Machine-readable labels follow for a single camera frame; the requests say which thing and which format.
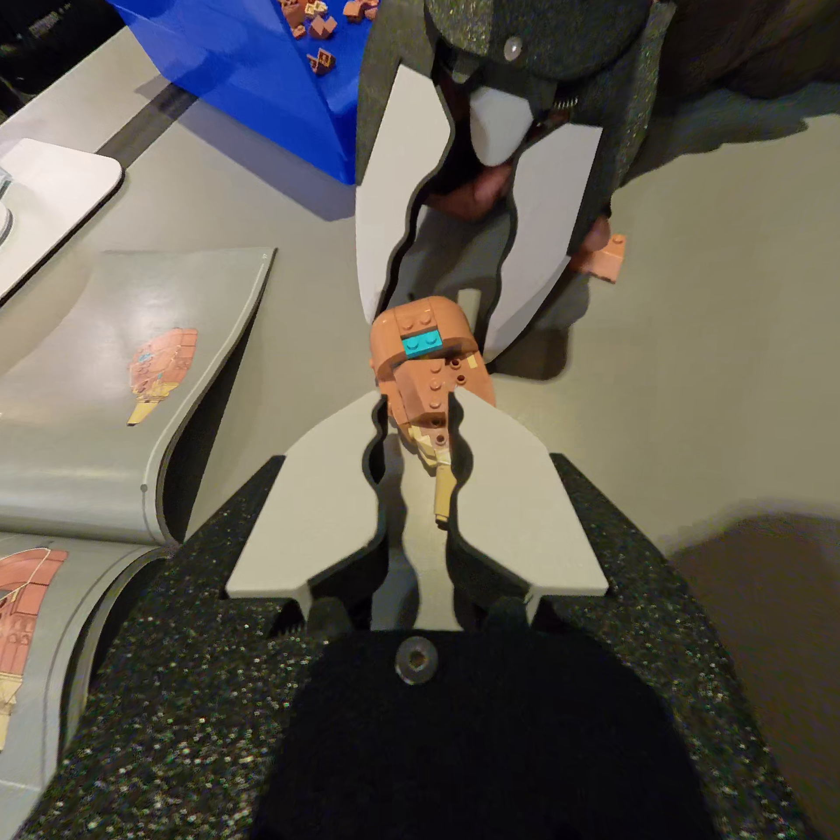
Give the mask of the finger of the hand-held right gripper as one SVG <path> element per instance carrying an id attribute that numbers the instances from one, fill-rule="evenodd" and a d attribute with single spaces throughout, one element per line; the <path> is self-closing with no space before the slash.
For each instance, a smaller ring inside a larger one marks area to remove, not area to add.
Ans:
<path id="1" fill-rule="evenodd" d="M 389 305 L 416 236 L 422 191 L 442 168 L 454 129 L 432 78 L 400 65 L 355 193 L 357 276 L 368 324 Z"/>
<path id="2" fill-rule="evenodd" d="M 511 240 L 486 326 L 486 362 L 528 327 L 571 258 L 569 248 L 602 128 L 565 123 L 520 153 L 511 188 Z"/>

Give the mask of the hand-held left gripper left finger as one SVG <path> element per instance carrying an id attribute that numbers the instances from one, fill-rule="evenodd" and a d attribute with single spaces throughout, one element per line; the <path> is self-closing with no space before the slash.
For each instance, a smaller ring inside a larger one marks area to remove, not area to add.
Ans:
<path id="1" fill-rule="evenodd" d="M 225 585 L 232 600 L 286 599 L 308 617 L 333 597 L 349 611 L 388 571 L 386 514 L 371 463 L 386 408 L 368 392 L 291 446 Z"/>

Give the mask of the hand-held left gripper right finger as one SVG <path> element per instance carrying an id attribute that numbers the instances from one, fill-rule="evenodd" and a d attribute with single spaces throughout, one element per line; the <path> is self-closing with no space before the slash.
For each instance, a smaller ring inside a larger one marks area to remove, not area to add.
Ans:
<path id="1" fill-rule="evenodd" d="M 470 391 L 450 395 L 449 414 L 456 594 L 483 612 L 511 597 L 529 621 L 549 597 L 602 598 L 605 573 L 543 442 Z"/>

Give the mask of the brown brick vehicle model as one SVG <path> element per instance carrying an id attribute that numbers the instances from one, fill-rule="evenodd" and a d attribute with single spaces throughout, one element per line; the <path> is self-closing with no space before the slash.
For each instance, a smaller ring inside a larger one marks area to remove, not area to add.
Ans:
<path id="1" fill-rule="evenodd" d="M 434 517 L 444 529 L 456 486 L 449 395 L 460 388 L 497 404 L 464 310 L 434 296 L 384 311 L 371 325 L 371 368 L 403 441 L 435 477 Z"/>

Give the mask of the blue plastic bin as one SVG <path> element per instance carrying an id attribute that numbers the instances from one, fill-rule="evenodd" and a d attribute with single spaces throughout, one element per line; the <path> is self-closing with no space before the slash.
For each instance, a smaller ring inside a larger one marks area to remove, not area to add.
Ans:
<path id="1" fill-rule="evenodd" d="M 168 81 L 344 184 L 355 179 L 359 75 L 375 13 L 325 2 L 328 38 L 292 2 L 111 2 Z"/>

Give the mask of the person's right forearm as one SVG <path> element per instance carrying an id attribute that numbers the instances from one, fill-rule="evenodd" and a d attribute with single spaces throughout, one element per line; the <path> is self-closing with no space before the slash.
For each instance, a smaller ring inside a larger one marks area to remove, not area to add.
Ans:
<path id="1" fill-rule="evenodd" d="M 839 80 L 838 1 L 676 1 L 659 61 L 671 101 L 718 88 L 774 99 Z"/>

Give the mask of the grey desk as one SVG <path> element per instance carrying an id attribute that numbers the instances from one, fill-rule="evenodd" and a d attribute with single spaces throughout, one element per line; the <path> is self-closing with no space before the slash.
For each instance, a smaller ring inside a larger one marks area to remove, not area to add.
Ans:
<path id="1" fill-rule="evenodd" d="M 124 29 L 2 124 L 97 150 L 165 86 Z M 501 409 L 564 470 L 598 547 L 672 561 L 717 628 L 795 799 L 838 838 L 838 91 L 718 93 L 652 127 L 616 194 L 615 286 L 569 335 L 500 357 Z M 2 364 L 111 250 L 276 249 L 192 510 L 155 595 L 184 611 L 231 561 L 286 452 L 373 386 L 353 190 L 196 101 L 2 307 Z"/>

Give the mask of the person's right hand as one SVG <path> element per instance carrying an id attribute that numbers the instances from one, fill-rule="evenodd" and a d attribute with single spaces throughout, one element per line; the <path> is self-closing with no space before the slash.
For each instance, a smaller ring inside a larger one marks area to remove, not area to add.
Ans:
<path id="1" fill-rule="evenodd" d="M 477 223 L 507 197 L 513 174 L 510 161 L 486 167 L 476 178 L 443 194 L 429 193 L 425 205 L 467 223 Z"/>

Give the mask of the brown sloped brick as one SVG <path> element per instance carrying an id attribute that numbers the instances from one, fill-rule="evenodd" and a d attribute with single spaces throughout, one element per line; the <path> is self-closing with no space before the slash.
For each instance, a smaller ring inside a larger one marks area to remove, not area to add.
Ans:
<path id="1" fill-rule="evenodd" d="M 616 284 L 623 267 L 626 237 L 613 234 L 604 247 L 597 250 L 581 247 L 570 260 L 570 268 L 582 275 Z"/>

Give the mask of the pile of brown bricks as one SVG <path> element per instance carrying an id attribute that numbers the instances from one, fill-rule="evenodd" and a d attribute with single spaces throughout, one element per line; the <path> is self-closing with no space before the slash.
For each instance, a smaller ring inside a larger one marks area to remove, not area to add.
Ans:
<path id="1" fill-rule="evenodd" d="M 349 25 L 361 25 L 363 21 L 374 21 L 380 6 L 379 1 L 344 2 L 341 9 L 345 22 Z M 339 27 L 326 2 L 313 1 L 278 1 L 280 12 L 295 40 L 310 38 L 317 42 L 316 50 L 307 55 L 311 71 L 318 77 L 329 74 L 337 65 L 335 55 L 322 46 L 322 42 L 332 39 Z"/>

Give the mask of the open instruction booklet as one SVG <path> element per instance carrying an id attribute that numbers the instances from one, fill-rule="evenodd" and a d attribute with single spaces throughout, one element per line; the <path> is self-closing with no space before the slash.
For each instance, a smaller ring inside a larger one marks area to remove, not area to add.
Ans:
<path id="1" fill-rule="evenodd" d="M 165 514 L 172 451 L 276 254 L 104 254 L 2 375 L 2 838 L 32 812 L 126 612 L 183 540 Z"/>

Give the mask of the white stand base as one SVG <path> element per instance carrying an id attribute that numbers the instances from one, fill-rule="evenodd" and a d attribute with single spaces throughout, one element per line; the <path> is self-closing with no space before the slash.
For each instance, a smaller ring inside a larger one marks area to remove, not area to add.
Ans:
<path id="1" fill-rule="evenodd" d="M 1 147 L 1 302 L 116 194 L 111 157 L 32 139 Z"/>

